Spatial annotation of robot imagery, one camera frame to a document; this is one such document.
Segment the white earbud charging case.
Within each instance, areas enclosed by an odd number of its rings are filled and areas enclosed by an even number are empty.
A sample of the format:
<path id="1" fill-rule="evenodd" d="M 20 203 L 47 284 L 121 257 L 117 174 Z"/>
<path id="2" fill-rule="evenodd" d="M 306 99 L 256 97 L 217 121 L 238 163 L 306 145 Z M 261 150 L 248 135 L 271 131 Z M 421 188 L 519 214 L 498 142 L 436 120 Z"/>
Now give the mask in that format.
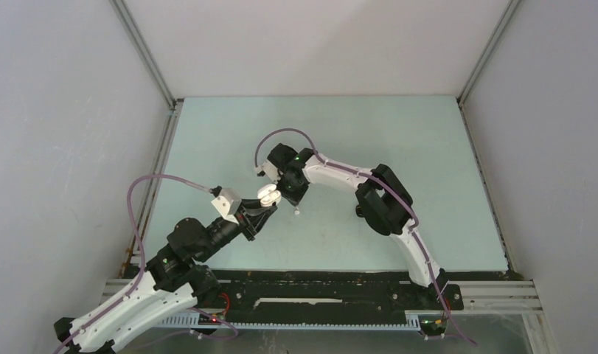
<path id="1" fill-rule="evenodd" d="M 262 207 L 272 207 L 282 199 L 282 193 L 277 189 L 277 185 L 266 184 L 258 190 L 257 198 Z"/>

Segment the black earbud charging case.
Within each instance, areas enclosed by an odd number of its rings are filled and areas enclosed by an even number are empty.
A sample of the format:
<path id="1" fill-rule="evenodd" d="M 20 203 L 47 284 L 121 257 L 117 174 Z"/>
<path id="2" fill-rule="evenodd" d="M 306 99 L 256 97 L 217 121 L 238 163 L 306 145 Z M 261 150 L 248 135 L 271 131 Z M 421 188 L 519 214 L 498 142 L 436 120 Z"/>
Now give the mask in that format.
<path id="1" fill-rule="evenodd" d="M 359 205 L 357 205 L 357 206 L 355 207 L 355 214 L 356 214 L 356 215 L 357 215 L 359 218 L 363 218 L 363 217 L 364 217 L 364 213 L 363 213 L 363 211 L 362 211 L 362 208 L 361 208 Z"/>

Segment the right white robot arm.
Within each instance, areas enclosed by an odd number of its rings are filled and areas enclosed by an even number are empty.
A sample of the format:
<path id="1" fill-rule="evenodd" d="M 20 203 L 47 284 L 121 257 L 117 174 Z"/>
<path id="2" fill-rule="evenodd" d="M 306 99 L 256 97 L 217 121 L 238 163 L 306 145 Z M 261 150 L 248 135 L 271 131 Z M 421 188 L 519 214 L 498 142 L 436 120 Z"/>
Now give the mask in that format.
<path id="1" fill-rule="evenodd" d="M 331 160 L 311 148 L 297 152 L 278 144 L 255 170 L 257 175 L 268 177 L 282 197 L 295 207 L 311 185 L 320 184 L 353 194 L 357 200 L 357 216 L 400 247 L 409 277 L 417 285 L 414 289 L 417 303 L 424 308 L 434 308 L 444 299 L 446 276 L 420 237 L 420 222 L 412 209 L 412 197 L 389 166 L 354 167 Z"/>

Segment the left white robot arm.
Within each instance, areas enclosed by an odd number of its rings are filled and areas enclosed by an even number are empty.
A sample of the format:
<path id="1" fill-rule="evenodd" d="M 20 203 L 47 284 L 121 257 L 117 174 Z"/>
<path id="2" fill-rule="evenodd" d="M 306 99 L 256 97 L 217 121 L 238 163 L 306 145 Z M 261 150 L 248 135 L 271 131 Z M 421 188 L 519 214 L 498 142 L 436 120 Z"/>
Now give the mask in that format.
<path id="1" fill-rule="evenodd" d="M 134 280 L 84 316 L 54 324 L 66 353 L 117 353 L 160 321 L 198 304 L 214 305 L 220 284 L 205 262 L 239 235 L 253 240 L 276 212 L 279 192 L 259 199 L 212 200 L 219 217 L 208 226 L 196 218 L 179 221 L 167 245 Z"/>

